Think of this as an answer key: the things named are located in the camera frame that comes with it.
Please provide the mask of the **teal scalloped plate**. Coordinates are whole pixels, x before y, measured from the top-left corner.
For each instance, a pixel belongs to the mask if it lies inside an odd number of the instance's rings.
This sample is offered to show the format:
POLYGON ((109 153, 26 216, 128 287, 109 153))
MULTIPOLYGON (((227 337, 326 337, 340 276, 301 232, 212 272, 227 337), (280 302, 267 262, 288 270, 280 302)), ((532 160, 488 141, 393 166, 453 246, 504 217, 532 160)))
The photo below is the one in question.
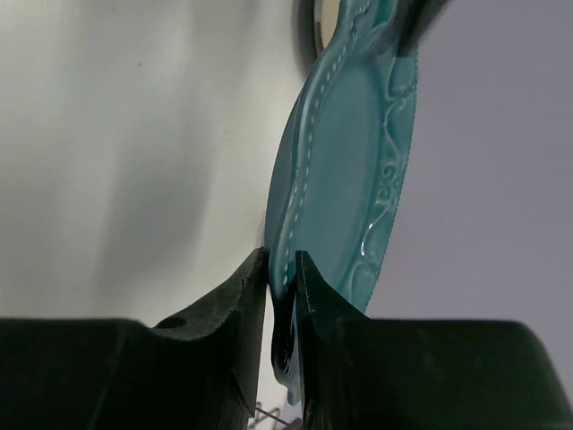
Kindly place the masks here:
POLYGON ((301 398, 293 302, 295 255, 364 311, 381 273, 406 175, 418 64, 382 37, 394 1, 343 1, 288 118, 264 227, 274 306, 271 362, 287 400, 301 398))

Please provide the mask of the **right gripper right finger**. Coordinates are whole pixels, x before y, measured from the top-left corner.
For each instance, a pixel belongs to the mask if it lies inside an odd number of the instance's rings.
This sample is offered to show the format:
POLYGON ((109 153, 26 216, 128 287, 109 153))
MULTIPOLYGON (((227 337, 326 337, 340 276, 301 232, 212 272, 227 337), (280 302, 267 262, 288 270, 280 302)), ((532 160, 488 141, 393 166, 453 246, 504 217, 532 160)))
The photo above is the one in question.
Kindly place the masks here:
POLYGON ((569 429, 552 362, 523 323, 371 319, 296 265, 308 429, 569 429))

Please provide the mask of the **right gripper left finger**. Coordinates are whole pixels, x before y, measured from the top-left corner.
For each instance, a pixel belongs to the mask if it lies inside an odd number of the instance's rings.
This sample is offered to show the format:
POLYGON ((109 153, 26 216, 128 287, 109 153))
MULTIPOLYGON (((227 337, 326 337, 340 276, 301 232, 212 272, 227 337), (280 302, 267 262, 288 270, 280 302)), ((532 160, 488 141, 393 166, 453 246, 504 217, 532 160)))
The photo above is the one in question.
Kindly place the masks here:
POLYGON ((154 327, 3 319, 4 429, 244 429, 257 396, 268 256, 154 327))

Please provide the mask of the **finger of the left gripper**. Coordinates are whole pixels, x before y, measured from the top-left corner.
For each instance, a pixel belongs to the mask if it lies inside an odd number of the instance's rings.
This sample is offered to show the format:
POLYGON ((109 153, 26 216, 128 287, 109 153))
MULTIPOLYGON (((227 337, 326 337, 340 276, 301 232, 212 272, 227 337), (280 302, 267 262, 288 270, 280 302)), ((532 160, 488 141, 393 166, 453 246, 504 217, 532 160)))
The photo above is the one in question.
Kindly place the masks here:
POLYGON ((450 0, 398 1, 396 13, 397 55, 408 56, 442 13, 450 0))

